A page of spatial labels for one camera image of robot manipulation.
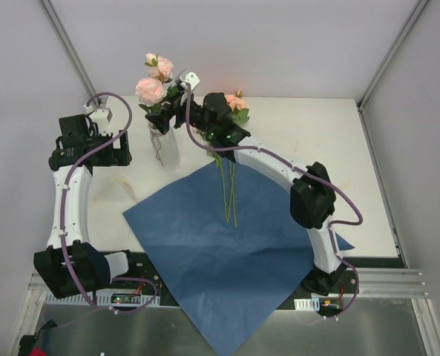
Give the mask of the blue wrapping paper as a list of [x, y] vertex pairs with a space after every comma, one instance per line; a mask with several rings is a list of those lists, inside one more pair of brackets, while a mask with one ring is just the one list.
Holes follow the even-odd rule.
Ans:
[[[124, 217], [161, 278], [200, 271], [220, 276], [267, 270], [300, 281], [313, 268], [309, 237], [289, 213], [289, 194], [264, 175], [235, 168], [238, 227], [226, 222], [214, 163], [158, 190]], [[180, 304], [218, 355], [233, 354], [279, 306], [276, 300]]]

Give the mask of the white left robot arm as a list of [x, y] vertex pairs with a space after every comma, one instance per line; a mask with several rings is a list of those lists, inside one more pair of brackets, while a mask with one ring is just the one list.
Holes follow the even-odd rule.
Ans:
[[59, 299], [77, 295], [81, 289], [105, 289], [112, 279], [129, 289], [139, 279], [138, 269], [129, 264], [128, 251], [103, 254], [91, 245], [88, 235], [93, 168], [131, 162], [126, 133], [119, 138], [118, 148], [109, 141], [114, 135], [111, 118], [108, 109], [90, 109], [59, 119], [61, 135], [48, 160], [56, 188], [53, 227], [47, 248], [33, 258], [35, 269]]

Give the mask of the white ribbed ceramic vase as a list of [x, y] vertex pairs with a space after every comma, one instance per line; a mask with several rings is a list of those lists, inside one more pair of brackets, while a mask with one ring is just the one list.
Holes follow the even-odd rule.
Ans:
[[165, 171], [175, 171], [180, 166], [180, 152], [174, 132], [162, 134], [152, 123], [148, 123], [148, 129], [156, 160]]

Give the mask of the cream printed ribbon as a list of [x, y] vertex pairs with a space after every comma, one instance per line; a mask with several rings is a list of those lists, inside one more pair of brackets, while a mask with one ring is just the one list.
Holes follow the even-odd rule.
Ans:
[[133, 185], [123, 176], [95, 179], [89, 190], [89, 205], [102, 202], [139, 202]]

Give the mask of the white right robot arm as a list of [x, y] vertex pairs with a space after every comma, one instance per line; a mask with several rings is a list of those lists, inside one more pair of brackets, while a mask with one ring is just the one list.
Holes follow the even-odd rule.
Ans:
[[201, 105], [191, 95], [179, 93], [161, 108], [149, 109], [145, 117], [162, 134], [170, 130], [172, 119], [176, 128], [184, 123], [196, 128], [219, 156], [261, 173], [288, 191], [290, 214], [306, 229], [314, 257], [314, 266], [301, 285], [323, 296], [341, 286], [346, 266], [330, 226], [336, 195], [322, 164], [300, 168], [267, 150], [234, 121], [222, 93], [208, 94]]

